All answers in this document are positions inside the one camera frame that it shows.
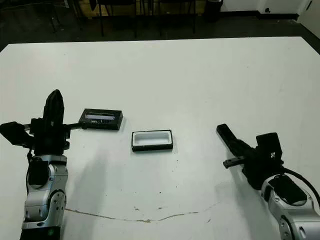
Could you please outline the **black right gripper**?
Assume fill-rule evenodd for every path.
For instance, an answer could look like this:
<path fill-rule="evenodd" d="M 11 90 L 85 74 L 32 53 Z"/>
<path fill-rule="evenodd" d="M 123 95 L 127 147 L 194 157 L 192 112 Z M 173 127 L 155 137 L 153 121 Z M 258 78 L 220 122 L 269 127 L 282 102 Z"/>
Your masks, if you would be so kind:
<path fill-rule="evenodd" d="M 284 172 L 283 152 L 280 149 L 270 150 L 261 146 L 253 148 L 236 137 L 228 140 L 226 146 L 234 158 L 225 160 L 223 166 L 228 169 L 241 165 L 241 172 L 255 190 L 260 190 L 264 181 L 269 177 Z"/>

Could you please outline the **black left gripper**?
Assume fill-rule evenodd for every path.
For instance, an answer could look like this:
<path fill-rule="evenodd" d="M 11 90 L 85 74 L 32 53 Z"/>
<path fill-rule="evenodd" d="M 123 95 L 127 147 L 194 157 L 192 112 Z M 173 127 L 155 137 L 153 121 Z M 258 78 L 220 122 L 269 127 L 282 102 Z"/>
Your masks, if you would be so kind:
<path fill-rule="evenodd" d="M 33 118 L 24 126 L 31 135 L 28 148 L 35 155 L 62 155 L 70 147 L 71 131 L 84 127 L 82 123 L 64 124 L 64 110 L 63 96 L 56 89 L 46 99 L 43 118 Z"/>

